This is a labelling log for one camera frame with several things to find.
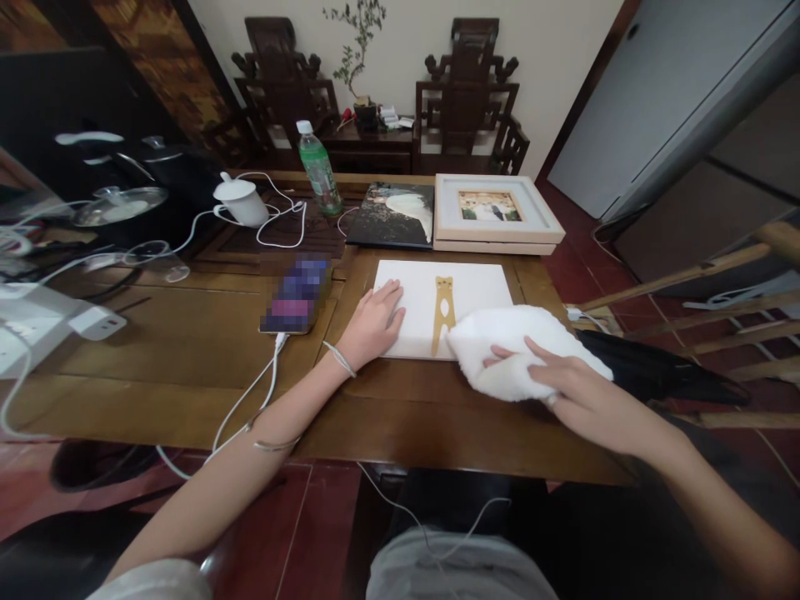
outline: book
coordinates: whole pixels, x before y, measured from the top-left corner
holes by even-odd
[[[433,250],[434,187],[371,183],[347,233],[368,248]]]

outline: white canvas board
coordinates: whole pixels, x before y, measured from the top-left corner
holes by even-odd
[[[384,357],[456,359],[448,346],[446,327],[441,327],[436,356],[432,355],[436,300],[439,294],[447,295],[446,290],[437,288],[437,278],[452,278],[452,308],[456,323],[482,308],[503,308],[514,304],[500,265],[382,260],[377,265],[375,289],[380,289],[389,279],[399,279],[403,295],[397,308],[406,309],[400,336]],[[442,314],[448,314],[447,303],[440,304],[443,305]]]

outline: human arm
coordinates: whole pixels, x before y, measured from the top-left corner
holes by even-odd
[[[398,338],[404,309],[392,318],[403,288],[390,281],[359,302],[336,344],[353,370],[384,354]],[[350,377],[331,352],[292,389],[267,406],[249,432],[239,433],[159,510],[122,554],[106,581],[162,558],[209,548],[264,489],[291,448],[264,452],[300,437],[325,402]]]
[[[532,379],[560,393],[547,400],[558,419],[590,442],[643,460],[666,482],[722,571],[755,598],[800,595],[800,552],[755,513],[688,437],[576,357],[526,344],[546,364]],[[510,352],[493,347],[496,357]]]

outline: white towel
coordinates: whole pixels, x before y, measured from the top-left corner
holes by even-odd
[[[529,366],[544,362],[525,345],[526,335],[553,354],[581,358],[606,379],[613,380],[611,369],[540,307],[519,305],[472,312],[450,331],[447,341],[467,381],[479,392],[507,402],[543,400],[557,390],[533,381],[528,374]],[[483,359],[493,356],[493,344],[517,354],[484,368]]]

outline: black bag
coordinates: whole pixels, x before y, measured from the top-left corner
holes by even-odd
[[[644,403],[664,398],[750,403],[750,393],[738,383],[661,348],[594,331],[577,331],[577,338],[613,371],[620,388]]]

